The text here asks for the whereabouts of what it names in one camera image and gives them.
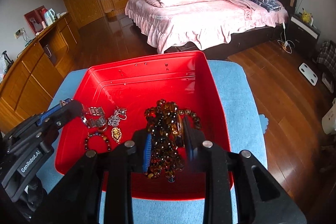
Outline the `silver metal wristwatch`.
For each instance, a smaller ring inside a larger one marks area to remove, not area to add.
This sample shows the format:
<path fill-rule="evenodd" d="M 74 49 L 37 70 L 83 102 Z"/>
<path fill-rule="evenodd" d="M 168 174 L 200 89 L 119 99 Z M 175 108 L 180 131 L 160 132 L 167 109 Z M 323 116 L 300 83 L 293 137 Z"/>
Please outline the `silver metal wristwatch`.
<path fill-rule="evenodd" d="M 79 118 L 82 124 L 88 129 L 95 128 L 99 132 L 105 131 L 107 129 L 108 122 L 105 117 L 104 110 L 101 107 L 89 107 L 85 106 L 83 103 L 81 104 L 83 107 L 82 115 L 76 118 Z"/>

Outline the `wooden sideboard cabinet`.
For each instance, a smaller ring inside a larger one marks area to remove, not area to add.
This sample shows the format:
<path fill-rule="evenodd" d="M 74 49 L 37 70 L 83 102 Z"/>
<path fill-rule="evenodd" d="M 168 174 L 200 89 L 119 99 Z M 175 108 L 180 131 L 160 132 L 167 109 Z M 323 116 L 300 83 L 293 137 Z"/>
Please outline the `wooden sideboard cabinet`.
<path fill-rule="evenodd" d="M 81 38 L 69 12 L 23 50 L 1 83 L 1 132 L 46 111 L 64 78 L 77 67 Z"/>

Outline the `red metal tin box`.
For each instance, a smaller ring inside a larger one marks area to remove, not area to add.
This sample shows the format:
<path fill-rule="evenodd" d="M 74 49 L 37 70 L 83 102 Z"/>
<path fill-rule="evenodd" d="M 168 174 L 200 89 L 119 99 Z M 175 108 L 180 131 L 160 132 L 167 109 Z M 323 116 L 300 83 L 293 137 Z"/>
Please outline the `red metal tin box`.
<path fill-rule="evenodd" d="M 85 106 L 102 107 L 110 117 L 116 107 L 126 108 L 127 119 L 118 126 L 121 142 L 133 139 L 146 127 L 145 110 L 158 100 L 177 103 L 200 118 L 207 140 L 230 151 L 226 117 L 205 54 L 201 51 L 152 55 L 93 66 L 85 73 L 73 97 Z M 56 151 L 55 168 L 66 174 L 84 155 L 84 139 L 89 132 L 80 118 L 63 127 Z M 143 172 L 131 174 L 134 198 L 160 201 L 188 201 L 205 198 L 205 173 L 176 173 L 175 182 L 164 174 L 149 179 Z"/>

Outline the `blue table cloth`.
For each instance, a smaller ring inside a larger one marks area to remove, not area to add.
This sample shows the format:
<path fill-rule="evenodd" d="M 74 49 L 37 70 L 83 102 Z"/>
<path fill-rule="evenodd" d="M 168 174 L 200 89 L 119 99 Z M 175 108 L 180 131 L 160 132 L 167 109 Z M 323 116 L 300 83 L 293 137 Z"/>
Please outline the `blue table cloth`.
<path fill-rule="evenodd" d="M 229 61 L 208 61 L 224 108 L 231 151 L 252 152 L 268 169 L 264 133 L 244 69 Z M 60 100 L 72 98 L 88 69 L 72 71 L 56 92 L 49 109 Z M 38 171 L 43 188 L 49 193 L 62 178 L 54 165 L 55 153 Z M 133 198 L 134 223 L 203 223 L 205 200 L 153 201 Z"/>

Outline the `white electric kettle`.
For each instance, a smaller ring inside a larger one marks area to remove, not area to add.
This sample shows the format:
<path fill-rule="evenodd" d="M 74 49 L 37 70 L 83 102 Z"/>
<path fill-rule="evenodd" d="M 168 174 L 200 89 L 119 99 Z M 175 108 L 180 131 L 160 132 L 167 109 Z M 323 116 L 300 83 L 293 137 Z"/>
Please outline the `white electric kettle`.
<path fill-rule="evenodd" d="M 50 26 L 55 22 L 55 12 L 53 9 L 43 9 L 43 16 L 47 26 Z"/>

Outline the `bed with pink cover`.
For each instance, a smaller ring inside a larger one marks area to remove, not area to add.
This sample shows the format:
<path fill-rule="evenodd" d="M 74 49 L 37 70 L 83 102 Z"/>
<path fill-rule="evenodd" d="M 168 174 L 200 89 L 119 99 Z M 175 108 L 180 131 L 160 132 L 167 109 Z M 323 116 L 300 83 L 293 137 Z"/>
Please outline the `bed with pink cover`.
<path fill-rule="evenodd" d="M 233 34 L 285 23 L 297 0 L 278 0 L 279 11 L 268 12 L 249 0 L 222 0 L 159 8 L 146 0 L 128 0 L 125 14 L 163 54 L 188 42 L 200 50 L 228 44 Z"/>

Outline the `white appliance on floor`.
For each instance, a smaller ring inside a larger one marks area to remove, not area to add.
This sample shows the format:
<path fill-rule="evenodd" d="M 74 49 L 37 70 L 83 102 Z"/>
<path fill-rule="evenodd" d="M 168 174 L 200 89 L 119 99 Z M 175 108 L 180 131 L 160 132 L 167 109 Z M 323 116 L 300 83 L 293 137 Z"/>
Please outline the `white appliance on floor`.
<path fill-rule="evenodd" d="M 330 110 L 323 116 L 322 121 L 322 129 L 326 135 L 335 134 L 335 124 L 336 124 L 336 104 L 335 98 L 333 99 L 333 106 Z"/>

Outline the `white bathroom scale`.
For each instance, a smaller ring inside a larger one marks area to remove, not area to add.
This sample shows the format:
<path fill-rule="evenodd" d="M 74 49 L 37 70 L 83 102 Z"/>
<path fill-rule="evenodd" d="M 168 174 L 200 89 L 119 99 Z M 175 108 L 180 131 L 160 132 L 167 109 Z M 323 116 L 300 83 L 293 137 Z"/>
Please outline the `white bathroom scale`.
<path fill-rule="evenodd" d="M 317 75 L 312 71 L 312 69 L 306 64 L 302 63 L 298 69 L 302 75 L 309 81 L 310 84 L 315 86 L 318 81 Z"/>

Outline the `black bedside table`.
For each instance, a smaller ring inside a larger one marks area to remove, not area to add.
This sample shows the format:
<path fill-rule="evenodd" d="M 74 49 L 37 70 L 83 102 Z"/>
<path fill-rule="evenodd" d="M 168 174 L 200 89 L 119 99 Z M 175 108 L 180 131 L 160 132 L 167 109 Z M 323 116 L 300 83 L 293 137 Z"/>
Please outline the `black bedside table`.
<path fill-rule="evenodd" d="M 320 30 L 304 23 L 297 15 L 289 18 L 286 37 L 294 43 L 294 49 L 311 59 L 320 37 Z"/>

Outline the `plaid bag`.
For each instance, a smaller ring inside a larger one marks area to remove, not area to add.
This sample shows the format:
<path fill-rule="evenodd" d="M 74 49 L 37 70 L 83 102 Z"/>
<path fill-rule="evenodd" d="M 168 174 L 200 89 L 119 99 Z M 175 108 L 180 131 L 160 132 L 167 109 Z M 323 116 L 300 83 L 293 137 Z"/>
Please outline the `plaid bag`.
<path fill-rule="evenodd" d="M 330 73 L 335 75 L 335 42 L 332 40 L 323 42 L 317 57 L 317 63 L 324 65 Z"/>

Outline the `yellow plush toy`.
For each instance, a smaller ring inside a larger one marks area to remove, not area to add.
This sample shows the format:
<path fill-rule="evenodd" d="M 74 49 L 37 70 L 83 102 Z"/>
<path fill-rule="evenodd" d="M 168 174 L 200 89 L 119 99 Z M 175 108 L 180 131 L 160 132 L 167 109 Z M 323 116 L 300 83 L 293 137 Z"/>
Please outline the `yellow plush toy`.
<path fill-rule="evenodd" d="M 301 19 L 306 24 L 311 24 L 312 14 L 308 13 L 305 9 L 302 9 Z"/>

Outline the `red picture frame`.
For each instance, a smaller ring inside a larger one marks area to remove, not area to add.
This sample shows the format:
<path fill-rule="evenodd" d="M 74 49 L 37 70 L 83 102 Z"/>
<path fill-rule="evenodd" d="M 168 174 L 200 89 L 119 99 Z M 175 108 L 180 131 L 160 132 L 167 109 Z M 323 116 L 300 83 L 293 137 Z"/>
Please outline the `red picture frame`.
<path fill-rule="evenodd" d="M 47 25 L 44 21 L 44 9 L 44 6 L 40 6 L 24 15 L 24 18 L 27 24 L 30 26 L 33 34 L 39 33 L 47 28 Z"/>

